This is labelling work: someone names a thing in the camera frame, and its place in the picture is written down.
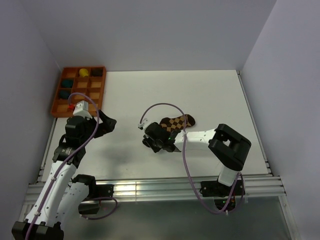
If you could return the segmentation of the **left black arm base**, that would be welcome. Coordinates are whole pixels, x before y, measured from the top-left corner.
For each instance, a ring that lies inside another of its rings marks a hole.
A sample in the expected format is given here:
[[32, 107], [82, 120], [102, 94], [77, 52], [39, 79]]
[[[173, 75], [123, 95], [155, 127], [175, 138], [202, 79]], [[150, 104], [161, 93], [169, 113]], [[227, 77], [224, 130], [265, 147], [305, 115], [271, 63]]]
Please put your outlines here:
[[81, 215], [95, 215], [100, 210], [102, 200], [92, 200], [94, 198], [113, 197], [113, 184], [97, 184], [93, 193], [89, 194], [78, 206], [78, 212]]

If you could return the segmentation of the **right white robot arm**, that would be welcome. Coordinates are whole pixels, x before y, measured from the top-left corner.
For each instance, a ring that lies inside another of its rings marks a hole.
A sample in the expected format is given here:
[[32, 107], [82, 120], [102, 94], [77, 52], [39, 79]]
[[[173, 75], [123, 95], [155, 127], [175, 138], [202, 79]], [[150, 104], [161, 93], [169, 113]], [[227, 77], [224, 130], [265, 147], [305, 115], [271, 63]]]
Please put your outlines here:
[[216, 189], [222, 195], [233, 190], [236, 175], [242, 171], [252, 146], [250, 140], [224, 123], [205, 131], [168, 132], [158, 123], [144, 119], [138, 128], [144, 132], [142, 143], [154, 153], [161, 150], [179, 152], [185, 157], [187, 150], [211, 151], [222, 164], [216, 183]]

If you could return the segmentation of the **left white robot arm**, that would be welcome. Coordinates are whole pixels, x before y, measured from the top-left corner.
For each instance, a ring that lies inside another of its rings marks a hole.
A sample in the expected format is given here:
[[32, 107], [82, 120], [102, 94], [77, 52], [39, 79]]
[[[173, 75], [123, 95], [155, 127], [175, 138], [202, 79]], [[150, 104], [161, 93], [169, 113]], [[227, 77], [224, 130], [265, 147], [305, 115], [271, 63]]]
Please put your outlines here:
[[74, 174], [89, 141], [111, 133], [116, 123], [101, 110], [97, 118], [82, 110], [67, 119], [65, 133], [54, 150], [47, 181], [25, 219], [14, 223], [11, 230], [14, 239], [62, 240], [64, 225], [81, 202], [99, 200], [95, 177]]

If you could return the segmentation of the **brown argyle sock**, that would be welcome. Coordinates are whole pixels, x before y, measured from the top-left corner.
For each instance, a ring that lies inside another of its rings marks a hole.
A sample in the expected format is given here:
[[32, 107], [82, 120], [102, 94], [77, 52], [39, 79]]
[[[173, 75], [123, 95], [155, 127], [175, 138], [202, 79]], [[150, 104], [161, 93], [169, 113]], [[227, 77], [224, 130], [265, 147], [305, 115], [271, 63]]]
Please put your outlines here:
[[191, 128], [195, 124], [196, 120], [189, 114], [173, 118], [165, 117], [159, 123], [159, 125], [167, 132], [182, 130], [184, 127]]

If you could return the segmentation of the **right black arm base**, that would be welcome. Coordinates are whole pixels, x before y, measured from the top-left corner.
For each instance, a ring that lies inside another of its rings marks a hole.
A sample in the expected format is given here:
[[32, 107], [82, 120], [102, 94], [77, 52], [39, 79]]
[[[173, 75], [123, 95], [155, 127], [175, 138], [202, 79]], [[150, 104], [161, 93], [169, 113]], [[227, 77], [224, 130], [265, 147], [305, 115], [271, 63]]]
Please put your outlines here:
[[[217, 180], [213, 181], [201, 181], [200, 182], [200, 194], [204, 198], [209, 197], [218, 197], [218, 199], [214, 200], [215, 206], [218, 210], [221, 210], [224, 205], [226, 204], [227, 200], [223, 200], [222, 198], [228, 198], [230, 191], [232, 189], [231, 186], [225, 186], [221, 183], [219, 183]], [[227, 205], [225, 211], [232, 211], [237, 206], [237, 200], [236, 197], [240, 197], [240, 200], [243, 200], [243, 197], [245, 196], [245, 189], [242, 184], [241, 180], [237, 180], [234, 190], [231, 195], [231, 199], [229, 201], [229, 204]]]

